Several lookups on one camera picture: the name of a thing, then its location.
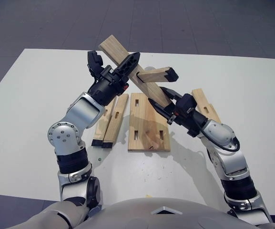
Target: gray floor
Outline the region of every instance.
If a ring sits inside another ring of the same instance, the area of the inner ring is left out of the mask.
[[[0,81],[24,48],[275,58],[275,0],[0,0]],[[0,228],[48,201],[0,196]]]

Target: white table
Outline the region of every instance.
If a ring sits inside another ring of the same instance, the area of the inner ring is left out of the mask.
[[[112,64],[100,54],[104,65]],[[0,83],[1,195],[59,200],[58,166],[46,134],[92,84],[86,64],[87,51],[25,49]],[[179,80],[161,85],[181,94],[203,88],[235,130],[256,188],[275,214],[275,60],[142,53],[140,65],[172,66]],[[131,82],[127,92],[139,89]],[[90,146],[95,127],[84,132],[103,203],[151,195],[228,210],[205,147],[183,127],[169,127],[170,153],[127,151],[129,110],[111,151]]]

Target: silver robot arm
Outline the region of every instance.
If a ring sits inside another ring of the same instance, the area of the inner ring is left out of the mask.
[[[59,165],[61,201],[13,229],[71,229],[85,221],[89,211],[99,204],[100,183],[91,176],[92,165],[81,136],[84,129],[92,127],[103,115],[104,106],[128,88],[128,76],[138,65],[139,57],[139,52],[128,55],[113,70],[109,65],[102,67],[102,58],[96,51],[88,52],[89,71],[95,78],[93,85],[70,105],[66,115],[47,133]]]
[[[223,147],[238,147],[233,141],[234,131],[225,124],[208,120],[203,131]],[[224,198],[231,208],[229,213],[253,225],[273,222],[260,192],[254,187],[241,150],[229,152],[215,145],[203,133],[198,137],[207,148],[208,156],[225,189]]]
[[[168,124],[182,125],[190,136],[201,139],[225,190],[225,201],[231,207],[228,213],[253,225],[272,222],[260,192],[254,187],[234,131],[196,111],[197,102],[192,95],[181,96],[174,90],[161,89],[176,103],[162,107],[154,100],[149,102]]]

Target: wooden beam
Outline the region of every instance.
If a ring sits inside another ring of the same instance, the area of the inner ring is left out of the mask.
[[[132,93],[129,151],[170,151],[166,119],[158,114],[143,93]]]
[[[112,110],[116,97],[105,107],[105,112],[96,124],[96,130],[92,141],[92,146],[102,146],[105,133],[111,120]]]
[[[137,74],[144,83],[148,82],[175,82],[179,77],[173,68],[159,68],[149,71],[143,71]]]
[[[192,95],[198,103],[197,108],[201,114],[205,115],[209,119],[213,119],[216,122],[221,123],[217,112],[215,111],[213,105],[208,103],[206,96],[201,88],[194,89],[192,91]]]
[[[119,65],[128,55],[128,51],[111,35],[99,45],[102,50],[116,65]],[[164,94],[156,83],[143,83],[136,74],[143,72],[143,68],[138,65],[129,75],[129,78],[139,89],[149,98],[156,101],[159,105],[166,107],[171,100]]]
[[[122,94],[119,96],[112,117],[105,133],[102,148],[112,148],[113,144],[117,140],[117,136],[122,125],[123,113],[128,102],[129,95]]]

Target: mortise hole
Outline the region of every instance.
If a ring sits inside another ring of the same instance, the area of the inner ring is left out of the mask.
[[[160,139],[164,140],[164,131],[163,130],[160,130]]]
[[[208,111],[208,109],[207,109],[206,106],[204,107],[204,110],[206,111],[207,114],[209,113],[209,111]]]
[[[134,130],[134,140],[138,139],[138,130]]]

